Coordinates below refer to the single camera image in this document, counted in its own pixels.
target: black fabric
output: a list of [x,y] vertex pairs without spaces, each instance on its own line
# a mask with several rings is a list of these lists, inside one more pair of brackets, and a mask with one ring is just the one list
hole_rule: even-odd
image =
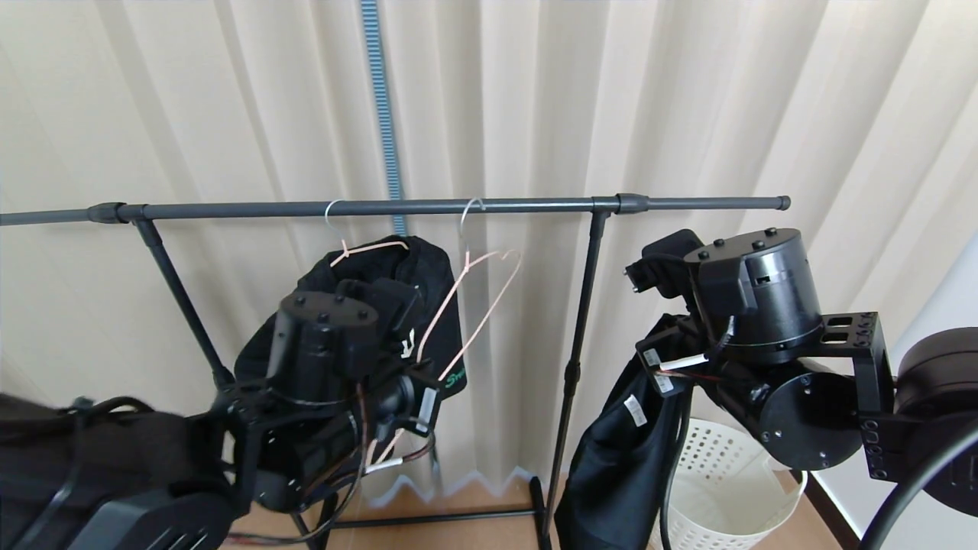
[[[695,341],[664,315],[648,336],[663,335],[656,351],[662,360],[689,354]],[[637,355],[628,362],[600,415],[581,436],[554,523],[564,550],[642,550],[648,544],[663,482],[669,439],[679,397],[663,399]],[[636,422],[625,406],[630,395],[647,423]]]
[[47,506],[75,460],[81,461],[78,481],[32,548],[64,548],[105,502],[158,488],[174,495],[216,492],[230,503],[231,488],[214,457],[199,453],[206,445],[189,419],[112,412],[113,400],[108,403],[89,411],[79,440],[64,410],[0,393],[0,548]]
[[[408,245],[384,247],[375,251],[360,252],[341,261],[336,267],[330,263],[342,251],[326,254],[296,284],[297,291],[317,291],[331,293],[344,279],[354,279],[373,283],[377,279],[393,279],[401,283],[417,286],[422,293],[424,314],[422,322],[415,329],[415,345],[421,342],[424,331],[434,318],[435,312],[455,284],[452,265],[448,254],[420,237],[399,237],[391,235],[365,246],[400,241]],[[268,372],[268,356],[272,349],[275,330],[275,313],[265,321],[251,340],[244,345],[235,362],[235,375],[241,380],[264,378]],[[431,373],[438,376],[448,363],[462,349],[462,331],[459,326],[458,294],[452,296],[445,311],[435,324],[424,345],[424,358],[431,359]],[[452,367],[445,378],[445,398],[455,395],[466,387],[466,365],[462,359]]]

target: wooden floor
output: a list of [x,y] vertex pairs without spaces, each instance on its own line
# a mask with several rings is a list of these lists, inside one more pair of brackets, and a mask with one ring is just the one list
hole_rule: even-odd
[[[345,520],[366,520],[412,515],[428,515],[450,511],[481,511],[510,509],[529,505],[529,488],[525,481],[514,481],[502,497],[495,497],[480,483],[474,482],[448,499],[425,503],[410,489],[403,488],[384,508],[371,508],[354,497]],[[314,514],[309,514],[312,523]],[[249,516],[235,523],[234,530],[296,536],[289,516],[271,514],[255,506]],[[554,548],[559,548],[556,532],[551,528]],[[336,529],[330,535],[328,550],[519,550],[536,548],[533,519],[504,518],[427,524],[419,526],[370,527]],[[245,550],[246,546],[225,545],[226,549]],[[828,528],[808,499],[804,499],[795,514],[783,526],[770,534],[757,550],[840,550]]]

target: curtain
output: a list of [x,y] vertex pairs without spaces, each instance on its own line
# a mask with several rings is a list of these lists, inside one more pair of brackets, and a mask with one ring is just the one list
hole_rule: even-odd
[[[978,4],[382,0],[379,15],[407,198],[793,199],[608,221],[565,462],[634,342],[683,310],[620,275],[644,244],[797,227],[823,311],[879,310],[895,342],[978,225]],[[3,211],[385,199],[359,4],[2,2],[0,178]],[[407,219],[458,271],[457,223]],[[391,231],[382,217],[334,224],[351,243]],[[468,217],[474,252],[521,250],[523,265],[467,353],[468,389],[442,409],[448,490],[546,482],[587,225]],[[338,247],[322,218],[158,227],[226,364]],[[208,406],[203,357],[134,229],[0,239],[5,389]],[[510,269],[466,279],[464,334]],[[432,490],[426,464],[401,473]]]

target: hanger hook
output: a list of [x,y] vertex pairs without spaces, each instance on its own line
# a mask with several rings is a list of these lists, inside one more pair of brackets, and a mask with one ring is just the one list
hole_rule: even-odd
[[326,226],[329,227],[334,233],[336,233],[336,236],[337,237],[339,237],[339,241],[341,243],[345,243],[346,242],[346,239],[343,237],[343,233],[341,231],[339,231],[338,229],[336,229],[336,226],[334,226],[333,223],[330,222],[330,208],[332,208],[333,205],[335,205],[336,203],[339,203],[341,201],[342,201],[342,199],[336,199],[335,201],[330,202],[326,206],[326,211],[323,212],[323,218],[326,219]]
[[466,253],[468,253],[468,241],[466,241],[466,216],[468,215],[468,209],[472,207],[472,203],[479,203],[479,208],[485,211],[486,205],[482,202],[482,199],[478,197],[468,201],[466,209],[462,210],[462,219],[459,220],[459,240],[462,244],[466,246]]

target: beige curtain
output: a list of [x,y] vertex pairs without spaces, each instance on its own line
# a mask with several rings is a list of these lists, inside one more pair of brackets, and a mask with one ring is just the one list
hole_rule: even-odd
[[[408,198],[794,200],[609,220],[571,447],[634,342],[682,310],[620,276],[642,245],[682,227],[798,227],[823,310],[878,309],[894,342],[978,225],[976,3],[386,0],[380,17]],[[0,177],[3,211],[384,199],[359,4],[0,2]],[[458,268],[456,223],[408,219]],[[391,231],[337,225],[353,242]],[[228,364],[337,246],[322,219],[158,226]],[[442,410],[449,490],[473,472],[499,486],[515,467],[549,471],[587,219],[472,216],[467,234],[524,260],[467,355],[468,390]],[[135,230],[0,239],[5,390],[208,405],[200,351]],[[464,330],[508,275],[495,263],[467,279]],[[426,465],[404,472],[430,491]]]

